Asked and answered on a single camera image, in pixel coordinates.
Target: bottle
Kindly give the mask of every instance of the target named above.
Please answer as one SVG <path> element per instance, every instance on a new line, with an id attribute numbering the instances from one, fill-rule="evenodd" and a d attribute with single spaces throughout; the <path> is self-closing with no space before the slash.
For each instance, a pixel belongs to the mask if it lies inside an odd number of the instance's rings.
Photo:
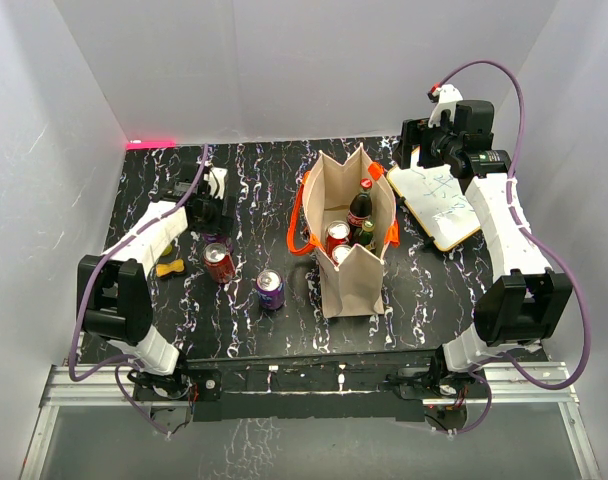
<path id="1" fill-rule="evenodd" d="M 367 218 L 362 223 L 362 227 L 355 232 L 353 244 L 362 245 L 365 249 L 375 255 L 375 242 L 373 241 L 374 230 L 375 223 L 370 218 Z"/>
<path id="2" fill-rule="evenodd" d="M 360 187 L 360 193 L 355 195 L 348 209 L 347 221 L 349 227 L 351 227 L 351 238 L 355 235 L 357 229 L 362 226 L 362 222 L 373 212 L 373 202 L 371 201 L 373 182 L 368 178 L 363 178 Z"/>

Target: marble pattern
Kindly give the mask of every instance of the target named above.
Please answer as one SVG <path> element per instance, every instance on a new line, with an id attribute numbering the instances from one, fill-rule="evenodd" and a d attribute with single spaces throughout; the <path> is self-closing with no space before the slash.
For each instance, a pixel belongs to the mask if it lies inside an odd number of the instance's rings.
<path id="1" fill-rule="evenodd" d="M 228 168 L 233 187 L 239 188 L 236 275 L 229 284 L 215 284 L 202 263 L 203 240 L 195 233 L 181 235 L 163 261 L 184 259 L 187 275 L 149 279 L 160 333 L 191 359 L 434 348 L 466 329 L 473 303 L 492 280 L 481 233 L 450 253 L 426 249 L 427 235 L 405 208 L 398 209 L 401 245 L 386 255 L 385 312 L 371 317 L 325 318 L 314 259 L 295 257 L 286 246 L 297 187 L 319 150 L 343 162 L 363 142 L 371 158 L 389 168 L 396 141 L 370 137 L 211 146 L 214 164 Z M 106 245 L 124 235 L 152 195 L 173 181 L 181 160 L 197 161 L 201 152 L 198 146 L 127 152 Z M 299 230 L 303 233 L 302 224 Z M 256 275 L 268 267 L 286 282 L 286 303 L 276 312 L 260 309 L 253 289 Z M 89 335 L 81 352 L 82 363 L 114 353 Z"/>

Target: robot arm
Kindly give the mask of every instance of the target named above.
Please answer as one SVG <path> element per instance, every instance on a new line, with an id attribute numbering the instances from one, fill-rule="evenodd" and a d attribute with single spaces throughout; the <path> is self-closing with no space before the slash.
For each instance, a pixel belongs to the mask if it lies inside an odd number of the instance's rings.
<path id="1" fill-rule="evenodd" d="M 428 119 L 403 122 L 393 158 L 401 168 L 408 168 L 411 152 L 419 146 L 419 166 L 451 167 L 479 219 L 494 282 L 476 302 L 473 324 L 436 352 L 433 378 L 437 380 L 451 372 L 466 372 L 512 348 L 549 338 L 572 286 L 565 274 L 552 271 L 511 216 L 507 188 L 513 188 L 510 206 L 520 226 L 530 230 L 514 190 L 516 181 L 508 177 L 509 155 L 492 149 L 493 105 L 457 100 L 462 97 L 452 85 L 434 88 L 429 98 L 437 103 L 433 113 Z"/>
<path id="2" fill-rule="evenodd" d="M 83 322 L 85 332 L 137 358 L 142 365 L 138 374 L 141 378 L 132 380 L 171 397 L 185 390 L 178 369 L 184 361 L 183 354 L 153 325 L 154 312 L 146 279 L 164 249 L 185 230 L 230 235 L 234 221 L 235 198 L 226 194 L 227 171 L 210 166 L 206 167 L 185 206 L 162 218 L 186 193 L 196 172 L 195 165 L 183 164 L 174 186 L 151 202 L 136 225 L 120 239 L 122 242 L 133 237 L 100 271 Z M 157 219 L 159 221 L 145 229 Z M 101 258 L 87 255 L 78 265 L 78 308 Z"/>

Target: green bottle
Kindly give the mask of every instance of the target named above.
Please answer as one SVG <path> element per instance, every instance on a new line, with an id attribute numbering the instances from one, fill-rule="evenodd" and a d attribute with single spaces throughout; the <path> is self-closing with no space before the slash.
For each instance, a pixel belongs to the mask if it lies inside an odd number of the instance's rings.
<path id="1" fill-rule="evenodd" d="M 362 227 L 355 232 L 353 240 L 355 244 L 362 245 L 372 254 L 375 254 L 375 242 L 373 241 L 373 231 L 375 230 L 375 222 L 367 218 L 362 222 Z"/>

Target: soda can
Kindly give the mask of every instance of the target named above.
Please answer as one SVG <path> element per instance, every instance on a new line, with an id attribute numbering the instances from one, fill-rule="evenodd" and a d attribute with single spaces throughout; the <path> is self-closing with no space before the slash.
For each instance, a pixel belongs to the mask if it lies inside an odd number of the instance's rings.
<path id="1" fill-rule="evenodd" d="M 260 306 L 267 310 L 277 310 L 284 305 L 284 282 L 275 270 L 264 270 L 255 281 Z"/>
<path id="2" fill-rule="evenodd" d="M 219 233 L 203 233 L 202 238 L 207 244 L 221 243 L 222 245 L 226 245 L 226 248 L 228 249 L 229 253 L 233 253 L 233 241 L 231 240 L 231 237 L 225 237 L 224 235 L 221 235 Z"/>
<path id="3" fill-rule="evenodd" d="M 335 262 L 335 265 L 340 265 L 344 259 L 346 257 L 348 257 L 348 254 L 351 253 L 351 247 L 348 245 L 338 245 L 337 247 L 335 247 L 333 249 L 333 254 L 331 255 L 331 257 L 333 258 L 333 261 Z"/>
<path id="4" fill-rule="evenodd" d="M 338 245 L 347 245 L 351 229 L 341 220 L 331 222 L 326 229 L 326 253 L 331 255 Z"/>
<path id="5" fill-rule="evenodd" d="M 204 249 L 204 264 L 217 283 L 228 283 L 235 276 L 233 257 L 221 243 L 211 243 Z"/>

